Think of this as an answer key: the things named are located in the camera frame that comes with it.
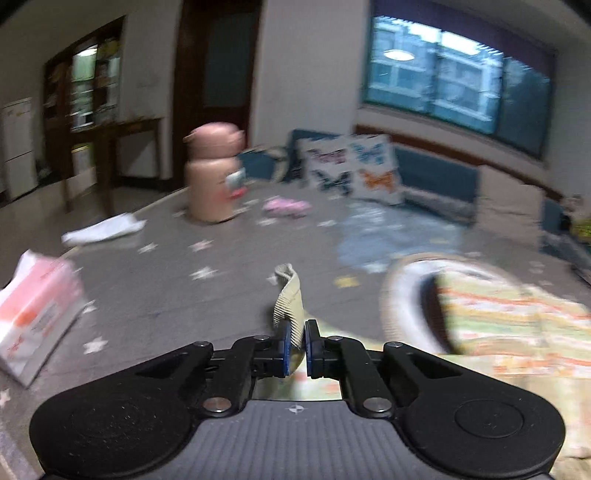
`wooden table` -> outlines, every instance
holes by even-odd
[[[81,143],[92,143],[95,152],[96,182],[99,189],[101,203],[107,216],[115,214],[112,188],[113,180],[117,173],[117,140],[129,135],[142,132],[153,132],[155,142],[155,166],[157,179],[162,179],[161,149],[160,149],[160,121],[161,118],[145,118],[125,122],[115,122],[104,125],[92,125],[74,129],[70,132],[70,151],[72,147]],[[70,153],[69,161],[73,165]],[[63,171],[73,171],[73,168],[64,168]],[[72,199],[67,186],[67,178],[62,176],[62,191],[66,211],[72,209]]]

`white refrigerator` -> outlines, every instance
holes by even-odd
[[[4,187],[10,200],[37,187],[32,123],[30,98],[9,103],[2,108]]]

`tissue box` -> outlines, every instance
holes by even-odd
[[[0,290],[0,368],[29,386],[85,304],[71,262],[24,253]]]

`metal screw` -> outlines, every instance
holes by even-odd
[[[367,398],[363,402],[363,406],[369,411],[383,413],[392,408],[392,402],[390,402],[387,398],[371,397]]]
[[[232,402],[223,397],[212,397],[203,402],[203,408],[213,413],[222,413],[228,410],[231,406]]]

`butterfly pattern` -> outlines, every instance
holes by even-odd
[[[340,189],[345,196],[351,194],[351,172],[343,172],[336,179],[329,177],[325,172],[320,170],[313,170],[312,173],[320,181],[320,190],[323,192],[328,192],[331,189]]]
[[[347,151],[344,148],[340,148],[328,153],[322,153],[322,150],[319,150],[318,148],[311,148],[307,150],[307,153],[319,163],[334,163],[338,165],[347,161]]]
[[[357,158],[361,163],[369,165],[374,159],[376,165],[383,165],[385,162],[385,148],[379,143],[371,148],[365,148],[358,143],[351,143],[351,148],[357,154]]]
[[[370,171],[361,169],[359,174],[363,177],[365,188],[369,190],[385,189],[388,193],[394,193],[396,182],[394,179],[394,170],[387,171],[381,175],[374,175]]]

